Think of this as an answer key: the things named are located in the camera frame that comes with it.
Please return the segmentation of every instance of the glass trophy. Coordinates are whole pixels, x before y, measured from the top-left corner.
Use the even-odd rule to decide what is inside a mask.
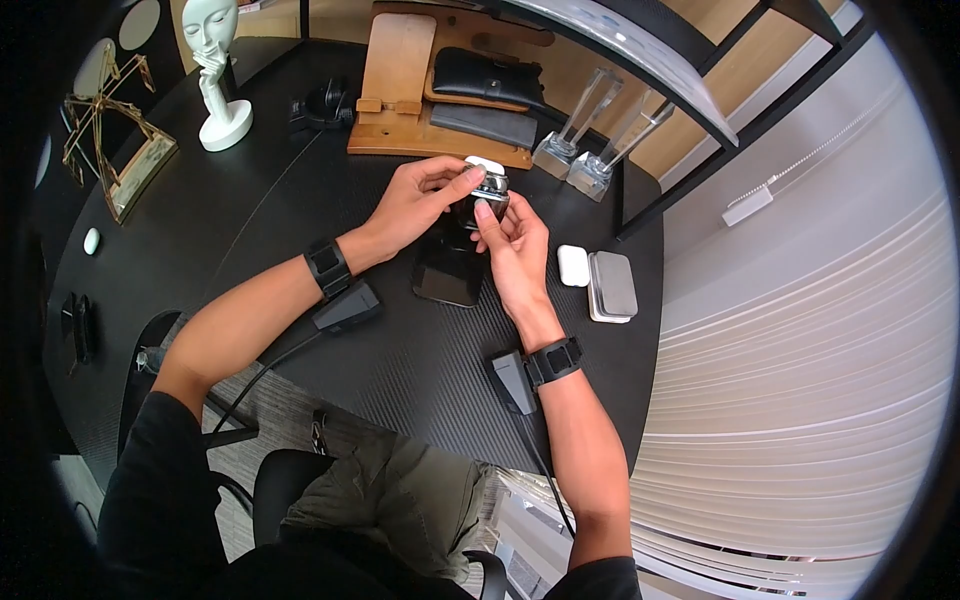
[[[558,180],[564,180],[577,156],[577,143],[623,87],[613,71],[598,67],[580,96],[573,114],[560,132],[550,132],[534,151],[533,163]]]
[[[647,98],[653,90],[647,89],[640,100],[623,115],[611,136],[610,142],[600,156],[592,152],[579,155],[566,176],[566,182],[577,188],[595,202],[600,202],[613,175],[613,167],[623,160],[636,145],[650,135],[663,121],[673,114],[674,104],[664,102],[651,115],[643,112]]]

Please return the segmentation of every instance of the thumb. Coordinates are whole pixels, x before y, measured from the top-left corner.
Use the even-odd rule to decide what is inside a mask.
[[[450,183],[444,189],[431,194],[430,202],[441,204],[444,207],[450,206],[476,189],[478,185],[483,183],[486,176],[487,169],[483,165],[467,169],[465,173],[461,173],[450,180]]]
[[[490,247],[491,252],[496,252],[498,248],[510,246],[507,234],[500,228],[500,224],[496,221],[493,210],[486,200],[477,200],[473,207],[473,218],[480,230],[480,237]]]

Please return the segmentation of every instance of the wooden phone stand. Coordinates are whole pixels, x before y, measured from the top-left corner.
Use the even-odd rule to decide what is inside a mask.
[[[432,75],[433,59],[441,48],[472,50],[473,41],[481,35],[548,46],[554,40],[552,33],[440,5],[377,2],[373,14],[363,90],[347,144],[349,154],[477,155],[504,166],[531,168],[530,152],[525,148],[430,125],[433,104],[429,98],[507,110],[526,107],[461,96],[433,95],[424,100],[424,94],[430,87],[427,77]]]

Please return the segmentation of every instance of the left hand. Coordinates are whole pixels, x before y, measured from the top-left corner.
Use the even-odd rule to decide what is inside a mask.
[[[459,158],[435,156],[397,167],[367,223],[337,238],[350,270],[356,275],[390,260],[473,191],[487,172],[477,167],[461,173],[466,165]]]

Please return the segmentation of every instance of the black leather wallet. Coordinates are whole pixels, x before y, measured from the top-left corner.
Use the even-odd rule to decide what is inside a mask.
[[[532,62],[504,62],[449,46],[434,60],[433,91],[542,107],[543,88],[538,79],[542,71]]]
[[[537,119],[499,108],[469,107],[438,102],[430,113],[430,125],[467,132],[531,150],[537,138]]]

